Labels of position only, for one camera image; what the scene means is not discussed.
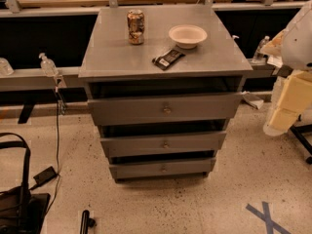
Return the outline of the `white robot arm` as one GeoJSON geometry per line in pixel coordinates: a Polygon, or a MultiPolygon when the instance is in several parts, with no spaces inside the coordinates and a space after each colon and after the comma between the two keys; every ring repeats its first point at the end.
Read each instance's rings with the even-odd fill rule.
{"type": "Polygon", "coordinates": [[[261,51],[280,57],[292,69],[287,78],[278,78],[263,131],[272,137],[282,135],[312,103],[312,1],[306,2],[261,51]]]}

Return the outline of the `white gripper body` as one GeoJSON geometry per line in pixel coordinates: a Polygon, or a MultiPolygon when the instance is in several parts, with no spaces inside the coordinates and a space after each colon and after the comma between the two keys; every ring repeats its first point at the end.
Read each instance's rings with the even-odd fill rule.
{"type": "Polygon", "coordinates": [[[273,88],[273,108],[301,113],[312,103],[312,73],[294,71],[287,78],[278,77],[273,88]]]}

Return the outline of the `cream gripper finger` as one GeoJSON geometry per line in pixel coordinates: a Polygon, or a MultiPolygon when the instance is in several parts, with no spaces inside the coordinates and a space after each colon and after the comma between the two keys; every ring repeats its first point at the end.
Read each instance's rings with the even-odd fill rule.
{"type": "Polygon", "coordinates": [[[296,112],[270,107],[263,125],[263,131],[271,137],[285,134],[297,120],[298,116],[299,114],[296,112]]]}

